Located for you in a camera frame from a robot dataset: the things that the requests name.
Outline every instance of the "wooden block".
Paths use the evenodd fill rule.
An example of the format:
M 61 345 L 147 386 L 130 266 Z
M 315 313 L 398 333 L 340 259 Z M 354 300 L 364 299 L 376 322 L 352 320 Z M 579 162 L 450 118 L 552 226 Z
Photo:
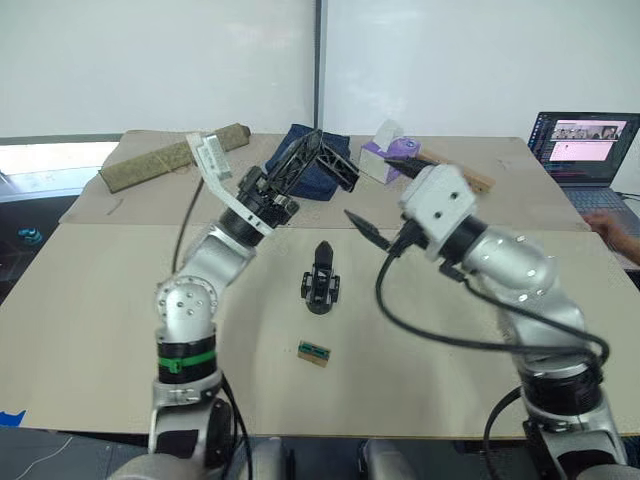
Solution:
M 456 165 L 454 162 L 451 162 L 449 159 L 443 157 L 442 155 L 438 155 L 437 153 L 429 152 L 428 150 L 424 149 L 416 155 L 416 158 L 425 160 L 427 162 L 437 163 L 438 165 Z M 467 180 L 467 183 L 471 187 L 471 190 L 474 191 L 474 193 L 487 193 L 496 183 L 493 178 L 478 173 L 471 168 L 463 167 L 462 165 L 458 165 L 458 167 L 462 169 L 462 174 L 464 175 L 464 178 Z
M 331 350 L 329 350 L 328 348 L 324 348 L 319 345 L 314 345 L 313 343 L 300 340 L 300 344 L 298 345 L 298 357 L 302 358 L 303 360 L 324 368 L 329 362 L 330 355 Z

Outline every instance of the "tissue box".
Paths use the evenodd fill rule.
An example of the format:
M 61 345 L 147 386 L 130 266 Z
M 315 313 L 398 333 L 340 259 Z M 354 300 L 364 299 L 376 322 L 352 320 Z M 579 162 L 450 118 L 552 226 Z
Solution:
M 378 146 L 377 143 L 371 141 L 362 146 L 358 167 L 361 172 L 366 173 L 380 183 L 389 183 L 400 175 L 400 172 L 387 165 L 384 161 L 385 158 L 413 157 L 419 151 L 420 142 L 409 137 L 396 138 L 386 151 Z

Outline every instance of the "cardboard sheet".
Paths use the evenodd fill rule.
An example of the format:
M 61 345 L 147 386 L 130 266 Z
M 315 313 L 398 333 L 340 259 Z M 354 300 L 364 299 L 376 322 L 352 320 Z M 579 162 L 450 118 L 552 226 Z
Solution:
M 181 133 L 128 132 L 105 165 L 124 161 L 179 142 Z M 283 135 L 253 134 L 249 145 L 228 153 L 234 177 L 225 185 L 232 192 L 247 169 L 262 164 L 275 152 Z M 560 188 L 516 138 L 417 137 L 430 151 L 493 177 L 490 193 L 478 197 L 478 215 L 492 224 L 513 228 L 583 231 L 587 226 Z M 351 137 L 352 161 L 371 138 Z M 179 225 L 197 186 L 195 167 L 180 169 L 141 185 L 109 193 L 100 177 L 91 180 L 83 194 L 62 217 L 62 223 L 127 225 Z M 300 211 L 290 226 L 304 228 L 351 228 L 345 208 L 364 216 L 380 228 L 399 228 L 398 199 L 409 179 L 400 177 L 388 185 L 362 175 L 353 193 L 338 189 L 330 202 L 299 199 Z M 218 218 L 223 205 L 206 189 L 202 192 L 191 223 L 204 224 Z
M 176 234 L 175 226 L 62 225 L 0 307 L 0 410 L 26 409 L 27 427 L 146 433 L 154 289 L 168 276 Z M 562 284 L 589 330 L 611 343 L 604 387 L 621 433 L 640 433 L 640 380 L 630 375 L 640 294 L 595 234 L 525 234 L 559 258 Z M 321 240 L 333 247 L 341 292 L 330 313 L 316 316 L 300 298 L 300 281 Z M 348 229 L 282 228 L 259 245 L 216 317 L 219 364 L 252 434 L 481 436 L 494 403 L 518 383 L 510 358 L 391 325 L 373 293 L 382 261 Z M 499 338 L 495 311 L 416 249 L 392 266 L 384 295 L 423 328 Z M 331 349 L 326 368 L 297 357 L 300 340 Z M 495 435 L 522 436 L 523 418 L 520 405 L 507 409 Z

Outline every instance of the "laptop keyboard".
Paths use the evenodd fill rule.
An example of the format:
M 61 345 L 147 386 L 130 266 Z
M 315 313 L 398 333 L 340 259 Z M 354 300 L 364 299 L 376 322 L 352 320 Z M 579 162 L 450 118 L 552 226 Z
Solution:
M 564 188 L 563 192 L 581 215 L 606 210 L 626 233 L 640 236 L 640 220 L 613 190 Z

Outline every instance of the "black cable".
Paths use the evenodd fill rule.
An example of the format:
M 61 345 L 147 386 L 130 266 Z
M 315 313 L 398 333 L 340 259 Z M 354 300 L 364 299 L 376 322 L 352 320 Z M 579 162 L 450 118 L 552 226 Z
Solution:
M 172 275 L 178 271 L 178 254 L 180 253 L 180 246 L 182 245 L 182 237 L 184 237 L 184 231 L 187 228 L 187 224 L 189 223 L 191 212 L 193 211 L 193 207 L 196 205 L 196 200 L 198 200 L 198 197 L 200 196 L 200 192 L 202 191 L 203 186 L 204 186 L 204 180 L 200 178 L 200 181 L 198 182 L 198 187 L 196 188 L 196 191 L 193 193 L 193 197 L 191 198 L 191 203 L 189 203 L 189 207 L 187 207 L 187 213 L 185 213 L 184 218 L 182 219 L 182 225 L 180 226 L 180 233 L 178 233 L 176 246 L 173 250 L 173 260 L 171 261 Z
M 583 330 L 578 330 L 577 328 L 573 328 L 568 325 L 564 325 L 562 323 L 556 322 L 555 320 L 551 320 L 550 318 L 544 317 L 530 310 L 516 307 L 515 305 L 510 305 L 508 303 L 503 303 L 500 300 L 496 300 L 495 298 L 485 295 L 484 293 L 473 288 L 469 280 L 466 278 L 464 279 L 463 283 L 469 293 L 471 293 L 472 295 L 479 298 L 480 300 L 483 300 L 495 307 L 501 308 L 503 310 L 508 310 L 513 313 L 517 313 L 518 315 L 522 315 L 524 317 L 528 317 L 533 320 L 537 320 L 540 323 L 544 323 L 545 325 L 556 328 L 565 333 L 569 333 L 587 342 L 597 343 L 600 346 L 600 350 L 601 350 L 601 353 L 600 353 L 601 365 L 604 365 L 604 363 L 609 358 L 611 349 L 609 348 L 609 344 L 605 339 L 598 337 L 597 335 L 593 335 L 591 333 L 585 332 Z
M 514 388 L 509 393 L 507 393 L 502 400 L 500 400 L 491 413 L 489 414 L 489 418 L 487 418 L 487 423 L 484 426 L 484 435 L 482 436 L 482 449 L 484 450 L 484 461 L 487 464 L 487 470 L 489 470 L 489 476 L 493 480 L 500 480 L 500 475 L 498 474 L 498 469 L 493 463 L 493 459 L 491 458 L 491 427 L 493 423 L 498 418 L 498 415 L 502 413 L 502 411 L 515 402 L 518 398 L 520 398 L 520 387 Z
M 242 440 L 244 442 L 244 450 L 247 455 L 247 467 L 249 471 L 249 480 L 253 480 L 253 459 L 251 457 L 251 444 L 249 443 L 249 434 L 247 433 L 247 427 L 244 424 L 244 420 L 242 419 L 242 415 L 240 414 L 240 409 L 238 408 L 238 404 L 236 403 L 236 399 L 233 396 L 233 391 L 231 390 L 231 385 L 227 380 L 227 377 L 222 375 L 222 391 L 227 395 L 229 402 L 231 403 L 231 408 L 233 409 L 233 415 L 238 419 L 238 423 L 240 424 L 240 430 L 242 432 Z
M 413 325 L 409 325 L 404 322 L 402 319 L 394 315 L 385 305 L 384 300 L 382 299 L 382 283 L 384 281 L 384 277 L 391 266 L 391 263 L 396 257 L 394 255 L 387 256 L 384 264 L 380 268 L 380 272 L 378 273 L 378 278 L 376 279 L 376 301 L 378 303 L 378 307 L 382 310 L 382 313 L 396 326 L 402 328 L 403 330 L 417 335 L 420 338 L 424 338 L 426 340 L 432 340 L 435 342 L 445 343 L 447 345 L 452 345 L 454 347 L 462 347 L 462 348 L 470 348 L 475 350 L 487 350 L 493 352 L 508 352 L 515 355 L 549 355 L 549 356 L 558 356 L 558 355 L 582 355 L 586 356 L 591 360 L 591 363 L 595 368 L 599 368 L 599 360 L 595 353 L 593 353 L 588 348 L 580 348 L 580 347 L 549 347 L 549 346 L 536 346 L 536 345 L 510 345 L 506 343 L 492 343 L 492 342 L 481 342 L 476 340 L 468 340 L 464 338 L 456 338 L 456 337 L 448 337 L 446 335 L 441 335 L 438 333 L 429 332 L 426 330 L 421 330 Z
M 240 444 L 238 443 L 238 416 L 234 412 L 233 413 L 233 440 L 231 441 L 231 455 L 229 457 L 229 461 L 227 462 L 227 464 L 224 466 L 224 469 L 222 470 L 222 480 L 225 480 L 227 478 L 227 475 L 229 475 L 231 464 L 233 463 L 233 459 L 236 457 L 236 452 L 238 451 L 239 447 L 240 447 Z

